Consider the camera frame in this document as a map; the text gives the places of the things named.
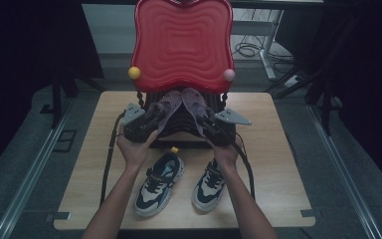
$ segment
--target pink ball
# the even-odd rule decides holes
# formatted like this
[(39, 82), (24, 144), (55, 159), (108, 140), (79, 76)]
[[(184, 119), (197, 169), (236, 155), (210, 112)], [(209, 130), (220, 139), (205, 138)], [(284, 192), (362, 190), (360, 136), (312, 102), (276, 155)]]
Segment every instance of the pink ball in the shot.
[(225, 81), (227, 82), (233, 82), (235, 80), (235, 72), (232, 69), (227, 69), (223, 73), (223, 77), (225, 78)]

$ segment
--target gray carpet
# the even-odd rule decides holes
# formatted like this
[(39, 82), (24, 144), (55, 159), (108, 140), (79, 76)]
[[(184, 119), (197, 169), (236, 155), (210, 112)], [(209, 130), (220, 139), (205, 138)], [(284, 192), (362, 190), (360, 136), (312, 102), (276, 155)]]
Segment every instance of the gray carpet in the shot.
[[(270, 83), (262, 64), (241, 61), (236, 64), (237, 79), (231, 92), (261, 92)], [(130, 91), (130, 81), (96, 80), (108, 90)], [(76, 130), (69, 152), (52, 152), (11, 238), (79, 238), (82, 231), (58, 231), (52, 217), (58, 210), (78, 153), (93, 116), (99, 92), (77, 81), (80, 94), (75, 98), (64, 130)], [(367, 238), (354, 207), (331, 163), (303, 102), (306, 89), (275, 104), (293, 148), (294, 158), (316, 224), (308, 228), (276, 228), (281, 238)], [(0, 158), (0, 219), (38, 154), (50, 131), (51, 115), (40, 114), (52, 101), (50, 88), (37, 92), (23, 125)], [(365, 197), (382, 232), (382, 174), (362, 147), (353, 139), (336, 114), (331, 116), (331, 132), (336, 145), (361, 194)], [(64, 149), (59, 143), (56, 149)], [(239, 238), (238, 230), (122, 231), (124, 238)]]

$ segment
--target yellow knob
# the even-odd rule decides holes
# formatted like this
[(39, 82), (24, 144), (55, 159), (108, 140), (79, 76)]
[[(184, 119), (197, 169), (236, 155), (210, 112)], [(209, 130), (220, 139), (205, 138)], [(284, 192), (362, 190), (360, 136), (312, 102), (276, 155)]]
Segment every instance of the yellow knob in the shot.
[(173, 152), (173, 153), (178, 153), (179, 148), (173, 146), (173, 147), (170, 149), (170, 151)]
[(137, 80), (139, 78), (140, 74), (141, 74), (141, 72), (139, 71), (139, 69), (137, 67), (131, 67), (128, 70), (128, 75), (133, 80)]

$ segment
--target person's left arm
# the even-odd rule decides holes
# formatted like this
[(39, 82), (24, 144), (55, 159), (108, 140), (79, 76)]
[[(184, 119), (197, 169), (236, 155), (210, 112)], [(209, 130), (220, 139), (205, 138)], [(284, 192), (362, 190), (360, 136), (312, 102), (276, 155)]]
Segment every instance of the person's left arm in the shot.
[(116, 142), (125, 160), (125, 170), (89, 223), (84, 239), (116, 238), (138, 172), (157, 131), (145, 143), (133, 143), (123, 135)]

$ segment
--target metal track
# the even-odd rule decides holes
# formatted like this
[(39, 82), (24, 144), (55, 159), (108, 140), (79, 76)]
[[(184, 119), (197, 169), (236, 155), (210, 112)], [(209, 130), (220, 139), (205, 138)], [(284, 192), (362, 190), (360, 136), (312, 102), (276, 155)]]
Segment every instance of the metal track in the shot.
[(327, 135), (327, 133), (322, 128), (320, 123), (320, 115), (315, 110), (314, 106), (307, 106), (307, 110), (311, 115), (312, 120), (314, 121), (316, 129), (321, 137), (321, 140), (324, 143), (324, 146), (330, 154), (332, 163), (337, 171), (338, 176), (340, 177), (340, 180), (342, 181), (343, 187), (345, 188), (346, 193), (348, 194), (356, 213), (358, 214), (358, 217), (361, 221), (362, 226), (364, 227), (368, 238), (382, 238), (374, 216), (372, 215), (370, 208), (368, 207), (367, 203), (365, 202), (364, 198), (362, 197), (362, 195), (358, 191), (358, 188), (353, 182), (352, 177), (350, 176), (350, 173), (346, 168), (346, 165), (343, 162), (339, 151), (337, 150), (331, 137)]
[(5, 214), (0, 221), (0, 239), (9, 238), (11, 236), (11, 233), (17, 224), (18, 219), (20, 218), (20, 215), (23, 212), (27, 201), (30, 198), (30, 195), (40, 175), (42, 174), (43, 168), (45, 167), (49, 155), (51, 154), (55, 143), (58, 140), (59, 134), (64, 128), (68, 113), (71, 110), (73, 103), (73, 99), (67, 99), (67, 102), (64, 105), (64, 110), (60, 122), (55, 126), (55, 128), (52, 128), (45, 143), (40, 149), (39, 154), (30, 166), (15, 196), (12, 198), (11, 203), (9, 204)]

